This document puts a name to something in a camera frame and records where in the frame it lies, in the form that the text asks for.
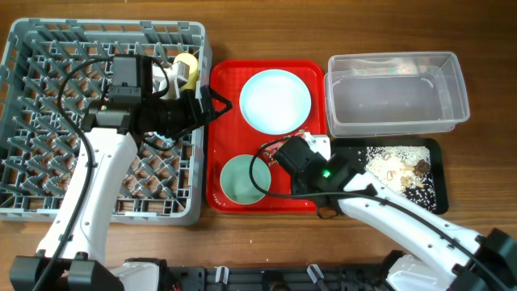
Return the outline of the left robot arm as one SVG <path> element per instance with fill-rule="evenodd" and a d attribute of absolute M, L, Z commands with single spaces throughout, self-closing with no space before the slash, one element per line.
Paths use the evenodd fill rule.
<path fill-rule="evenodd" d="M 158 61 L 117 54 L 106 59 L 111 86 L 89 104 L 71 129 L 81 142 L 65 198 L 32 256 L 17 256 L 10 270 L 16 290 L 177 290 L 163 259 L 104 264 L 107 231 L 120 185 L 147 133 L 173 141 L 216 120 L 221 96 L 210 86 L 179 87 L 174 98 L 153 89 Z"/>

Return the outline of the red candy wrapper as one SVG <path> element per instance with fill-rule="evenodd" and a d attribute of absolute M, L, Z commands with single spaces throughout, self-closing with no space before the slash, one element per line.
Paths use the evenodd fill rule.
<path fill-rule="evenodd" d="M 269 145 L 265 148 L 265 150 L 260 154 L 261 159 L 269 166 L 276 164 L 276 160 L 274 159 L 274 154 L 280 149 L 280 147 L 290 138 L 290 137 L 304 137 L 306 131 L 301 129 L 295 133 L 289 134 L 285 137 L 276 140 L 272 145 Z"/>

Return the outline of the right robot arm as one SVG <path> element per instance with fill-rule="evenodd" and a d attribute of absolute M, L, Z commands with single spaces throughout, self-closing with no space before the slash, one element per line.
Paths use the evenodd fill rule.
<path fill-rule="evenodd" d="M 325 158 L 301 137 L 275 160 L 292 179 L 292 197 L 311 200 L 379 230 L 404 247 L 380 279 L 393 290 L 514 290 L 516 241 L 494 228 L 483 236 L 399 196 L 341 155 Z"/>

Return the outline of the green bowl with food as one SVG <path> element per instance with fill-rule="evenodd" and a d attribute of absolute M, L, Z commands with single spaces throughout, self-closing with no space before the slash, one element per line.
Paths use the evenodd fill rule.
<path fill-rule="evenodd" d="M 243 154 L 231 158 L 222 168 L 220 185 L 223 193 L 238 205 L 252 205 L 259 202 L 265 194 L 251 182 L 249 169 L 252 155 Z M 271 186 L 271 172 L 260 158 L 254 160 L 253 176 L 256 184 L 268 190 Z"/>

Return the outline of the yellow plastic cup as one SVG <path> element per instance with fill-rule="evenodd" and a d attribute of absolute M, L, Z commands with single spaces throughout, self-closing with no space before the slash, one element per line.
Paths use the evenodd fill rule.
<path fill-rule="evenodd" d="M 189 66 L 189 75 L 188 80 L 185 85 L 181 87 L 182 90 L 194 90 L 195 85 L 199 78 L 199 61 L 195 55 L 190 53 L 180 53 L 177 55 L 173 61 L 176 62 L 181 61 Z"/>

